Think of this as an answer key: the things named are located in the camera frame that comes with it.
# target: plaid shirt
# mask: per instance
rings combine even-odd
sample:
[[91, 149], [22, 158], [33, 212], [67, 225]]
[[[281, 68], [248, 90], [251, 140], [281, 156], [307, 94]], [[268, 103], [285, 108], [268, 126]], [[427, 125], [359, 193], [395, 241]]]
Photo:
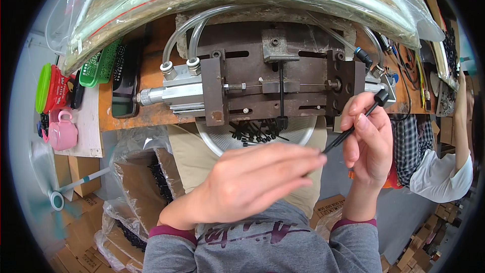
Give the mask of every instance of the plaid shirt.
[[[401, 118], [393, 114], [391, 118]], [[392, 136], [394, 139], [394, 162], [401, 185], [409, 187], [413, 173], [419, 167], [427, 149], [433, 149], [433, 130], [429, 116], [409, 115], [403, 121], [391, 119]]]

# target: person's right hand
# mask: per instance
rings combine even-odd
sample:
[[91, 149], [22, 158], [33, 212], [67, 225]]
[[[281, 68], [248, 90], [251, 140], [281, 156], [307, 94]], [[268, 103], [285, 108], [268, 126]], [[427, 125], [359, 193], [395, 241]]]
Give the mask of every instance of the person's right hand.
[[181, 230], [197, 223], [234, 222], [260, 213], [312, 180], [305, 175], [326, 163], [321, 150], [270, 143], [226, 151], [205, 181], [160, 213], [159, 224]]
[[374, 102], [371, 92], [353, 96], [343, 109], [341, 130], [355, 127], [343, 142], [345, 165], [354, 168], [356, 180], [380, 189], [391, 169], [393, 139], [391, 121], [382, 107], [365, 116]]

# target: black pin with cap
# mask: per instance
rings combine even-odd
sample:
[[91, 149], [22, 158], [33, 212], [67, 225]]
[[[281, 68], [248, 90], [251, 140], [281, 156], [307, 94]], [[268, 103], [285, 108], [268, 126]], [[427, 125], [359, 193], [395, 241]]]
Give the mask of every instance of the black pin with cap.
[[[371, 106], [370, 109], [367, 110], [367, 112], [365, 112], [365, 116], [369, 116], [369, 114], [372, 111], [374, 111], [374, 109], [377, 106], [384, 106], [388, 99], [389, 99], [389, 93], [387, 93], [385, 89], [382, 89], [379, 92], [377, 92], [377, 94], [374, 95], [375, 103]], [[325, 150], [322, 153], [328, 154], [328, 152], [330, 152], [331, 149], [335, 148], [336, 146], [341, 144], [347, 137], [349, 137], [354, 130], [355, 130], [355, 127], [352, 125], [350, 129], [340, 134], [327, 148], [325, 148]]]

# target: white fan pole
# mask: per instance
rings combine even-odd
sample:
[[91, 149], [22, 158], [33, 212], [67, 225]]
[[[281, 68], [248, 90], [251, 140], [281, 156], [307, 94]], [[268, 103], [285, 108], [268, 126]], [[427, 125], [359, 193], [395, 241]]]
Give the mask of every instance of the white fan pole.
[[107, 173], [107, 172], [109, 172], [109, 171], [110, 171], [110, 168], [109, 168], [109, 167], [104, 168], [103, 170], [101, 170], [101, 171], [97, 171], [97, 172], [95, 172], [95, 173], [92, 173], [91, 175], [85, 176], [85, 177], [81, 178], [80, 180], [78, 180], [78, 181], [76, 181], [76, 182], [73, 182], [73, 183], [72, 183], [72, 184], [70, 184], [70, 185], [67, 185], [67, 186], [64, 186], [64, 187], [62, 187], [62, 188], [59, 188], [58, 192], [59, 192], [59, 193], [64, 193], [64, 192], [66, 192], [66, 191], [68, 191], [68, 190], [70, 190], [70, 189], [74, 188], [75, 186], [82, 185], [83, 183], [86, 183], [86, 182], [88, 182], [88, 181], [90, 181], [90, 180], [93, 180], [93, 179], [95, 179], [95, 178], [98, 178], [98, 177], [100, 177], [101, 175], [106, 174], [106, 173]]

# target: khaki pants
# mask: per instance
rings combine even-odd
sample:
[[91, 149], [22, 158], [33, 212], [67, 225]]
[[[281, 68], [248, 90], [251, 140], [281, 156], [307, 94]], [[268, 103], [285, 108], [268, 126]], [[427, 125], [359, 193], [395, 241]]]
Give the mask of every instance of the khaki pants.
[[[215, 155], [204, 143], [195, 123], [169, 124], [167, 128], [180, 179], [185, 192], [188, 193], [206, 179], [219, 156]], [[326, 142], [325, 117], [319, 116], [313, 134], [306, 145], [323, 150]], [[313, 214], [313, 207], [320, 196], [322, 169], [312, 171], [308, 177], [313, 181], [311, 187], [297, 189], [284, 197], [283, 200], [301, 209], [310, 219]]]

